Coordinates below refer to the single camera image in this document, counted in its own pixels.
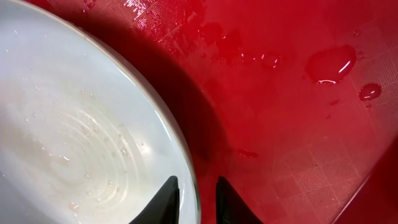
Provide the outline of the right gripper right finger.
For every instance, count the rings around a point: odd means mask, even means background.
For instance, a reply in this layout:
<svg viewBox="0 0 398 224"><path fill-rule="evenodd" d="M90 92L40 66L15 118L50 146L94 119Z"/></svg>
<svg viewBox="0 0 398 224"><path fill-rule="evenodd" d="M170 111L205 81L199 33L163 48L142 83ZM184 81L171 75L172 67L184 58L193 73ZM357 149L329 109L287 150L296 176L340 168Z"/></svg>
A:
<svg viewBox="0 0 398 224"><path fill-rule="evenodd" d="M216 183L217 224L262 224L230 182L219 176Z"/></svg>

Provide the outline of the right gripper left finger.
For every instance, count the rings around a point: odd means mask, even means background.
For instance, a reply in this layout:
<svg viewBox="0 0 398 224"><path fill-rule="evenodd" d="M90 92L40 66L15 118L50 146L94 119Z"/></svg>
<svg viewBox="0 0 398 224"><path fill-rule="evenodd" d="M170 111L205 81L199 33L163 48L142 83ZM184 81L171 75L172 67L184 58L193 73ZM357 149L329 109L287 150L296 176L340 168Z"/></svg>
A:
<svg viewBox="0 0 398 224"><path fill-rule="evenodd" d="M178 178L172 175L129 224L178 224L179 206Z"/></svg>

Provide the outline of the light blue plate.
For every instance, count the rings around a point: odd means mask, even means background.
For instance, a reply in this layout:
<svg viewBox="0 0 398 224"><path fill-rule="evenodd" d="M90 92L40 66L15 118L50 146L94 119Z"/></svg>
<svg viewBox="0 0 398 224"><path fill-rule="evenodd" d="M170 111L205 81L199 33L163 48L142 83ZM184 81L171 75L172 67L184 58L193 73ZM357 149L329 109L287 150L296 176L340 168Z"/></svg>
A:
<svg viewBox="0 0 398 224"><path fill-rule="evenodd" d="M129 223L171 177L200 223L192 160L130 63L23 1L1 2L1 222Z"/></svg>

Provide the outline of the red plastic tray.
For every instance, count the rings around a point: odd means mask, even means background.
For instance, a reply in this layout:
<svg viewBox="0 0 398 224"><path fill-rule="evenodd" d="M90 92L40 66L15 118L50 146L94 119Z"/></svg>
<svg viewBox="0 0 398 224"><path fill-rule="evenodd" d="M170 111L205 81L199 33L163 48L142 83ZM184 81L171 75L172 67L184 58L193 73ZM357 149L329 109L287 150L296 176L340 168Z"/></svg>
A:
<svg viewBox="0 0 398 224"><path fill-rule="evenodd" d="M397 137L396 1L37 1L130 61L264 223L332 223Z"/></svg>

